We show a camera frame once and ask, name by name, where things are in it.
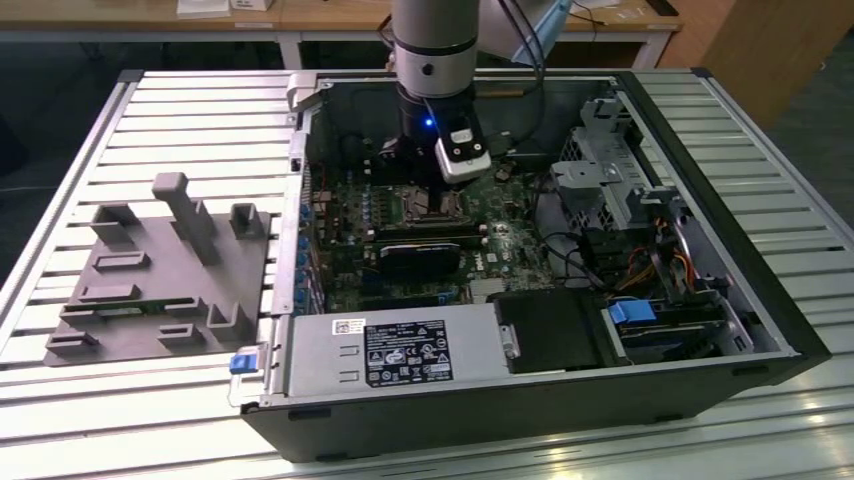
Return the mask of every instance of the blue tab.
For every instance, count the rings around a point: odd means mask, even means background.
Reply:
[[[651,322],[655,311],[648,300],[620,300],[608,307],[613,323]]]
[[[232,375],[257,372],[257,354],[239,354],[231,357],[228,371]]]

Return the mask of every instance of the gray fixture block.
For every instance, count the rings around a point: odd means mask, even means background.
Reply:
[[[269,214],[252,204],[208,214],[181,173],[157,175],[152,192],[173,218],[137,218],[117,204],[94,213],[98,241],[48,366],[228,352],[255,341]]]

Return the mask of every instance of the warning label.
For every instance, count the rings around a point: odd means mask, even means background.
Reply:
[[[364,363],[371,387],[453,380],[444,320],[365,325]]]

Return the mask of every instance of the desk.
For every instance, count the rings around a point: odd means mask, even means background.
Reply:
[[[0,42],[277,42],[284,1],[182,20],[176,0],[0,0]]]
[[[301,69],[299,44],[304,41],[379,41],[376,27],[391,11],[391,0],[284,0],[279,37],[287,68]],[[613,8],[592,10],[596,42],[640,43],[633,68],[655,68],[672,32],[682,28],[679,17],[662,17],[644,0],[623,0]],[[589,42],[589,21],[569,17],[559,42]]]
[[[181,20],[176,0],[0,0],[0,42],[276,42],[289,69],[301,69],[303,41],[377,41],[389,0],[276,0],[269,10]],[[596,42],[639,43],[635,68],[658,63],[678,17],[659,17],[644,0],[592,10]],[[569,17],[560,42],[593,40],[591,23]]]

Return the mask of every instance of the aluminum extrusion table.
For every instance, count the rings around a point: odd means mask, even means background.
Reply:
[[[814,478],[854,463],[854,234],[714,79],[639,73],[688,151],[834,353],[696,418],[331,464],[283,460],[229,405],[228,354],[46,368],[96,237],[96,205],[165,215],[180,170],[212,213],[281,211],[288,72],[146,72],[116,85],[0,292],[0,476],[65,478]],[[654,159],[654,152],[647,152]],[[667,182],[660,164],[658,173]],[[281,228],[273,219],[273,232]],[[269,256],[279,251],[271,238]],[[267,265],[269,312],[275,261]]]

